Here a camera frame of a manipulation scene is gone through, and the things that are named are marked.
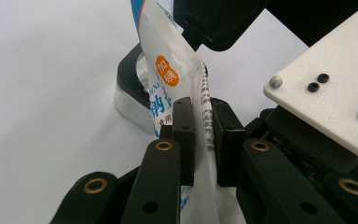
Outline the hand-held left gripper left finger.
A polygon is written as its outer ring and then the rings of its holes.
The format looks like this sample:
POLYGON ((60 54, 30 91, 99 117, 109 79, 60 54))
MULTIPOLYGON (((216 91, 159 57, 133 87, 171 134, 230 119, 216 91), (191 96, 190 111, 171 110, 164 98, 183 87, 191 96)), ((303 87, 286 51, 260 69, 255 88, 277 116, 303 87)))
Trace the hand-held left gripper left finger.
POLYGON ((175 140, 181 148, 181 185, 194 185, 195 172, 195 128, 193 106, 189 97, 173 103, 172 124, 161 126, 160 138, 175 140))

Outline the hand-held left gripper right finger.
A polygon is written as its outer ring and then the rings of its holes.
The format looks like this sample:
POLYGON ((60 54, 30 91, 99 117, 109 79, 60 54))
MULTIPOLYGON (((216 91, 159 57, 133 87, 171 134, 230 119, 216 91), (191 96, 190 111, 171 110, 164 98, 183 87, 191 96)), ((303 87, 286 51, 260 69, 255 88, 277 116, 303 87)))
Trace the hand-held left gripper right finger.
POLYGON ((211 103, 217 183, 220 187, 235 187, 240 175, 245 130, 227 102, 213 98, 211 103))

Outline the white and blue plastic bag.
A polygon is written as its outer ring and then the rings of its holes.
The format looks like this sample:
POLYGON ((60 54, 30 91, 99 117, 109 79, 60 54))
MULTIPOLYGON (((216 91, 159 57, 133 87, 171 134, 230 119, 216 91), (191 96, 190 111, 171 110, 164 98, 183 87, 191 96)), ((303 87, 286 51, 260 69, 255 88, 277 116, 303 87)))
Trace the white and blue plastic bag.
POLYGON ((176 28, 173 0, 131 0, 131 9, 147 65, 154 131, 174 122, 176 100, 190 99, 194 138, 187 161, 194 182, 181 187, 180 223, 246 224, 235 189, 217 184, 208 72, 176 28))

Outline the clear container with black lid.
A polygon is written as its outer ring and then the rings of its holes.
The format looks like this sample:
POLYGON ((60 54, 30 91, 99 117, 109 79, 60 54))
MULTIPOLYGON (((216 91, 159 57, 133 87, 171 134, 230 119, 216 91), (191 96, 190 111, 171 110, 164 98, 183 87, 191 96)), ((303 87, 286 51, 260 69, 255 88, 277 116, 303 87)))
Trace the clear container with black lid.
MULTIPOLYGON (((143 3, 158 4, 174 26, 184 29, 184 38, 193 49, 204 45, 215 51, 227 50, 265 8, 268 0, 131 0, 133 18, 141 19, 143 3)), ((136 45, 117 69, 117 110, 152 133, 146 59, 136 45)))

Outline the white paper sheet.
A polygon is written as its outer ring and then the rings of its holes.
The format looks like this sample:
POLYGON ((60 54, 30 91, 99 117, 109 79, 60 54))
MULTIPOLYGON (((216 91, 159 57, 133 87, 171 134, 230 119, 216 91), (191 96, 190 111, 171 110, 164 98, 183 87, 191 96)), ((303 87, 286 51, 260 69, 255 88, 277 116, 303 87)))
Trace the white paper sheet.
POLYGON ((151 136, 114 105, 130 0, 0 0, 0 224, 49 224, 83 175, 124 175, 151 136))

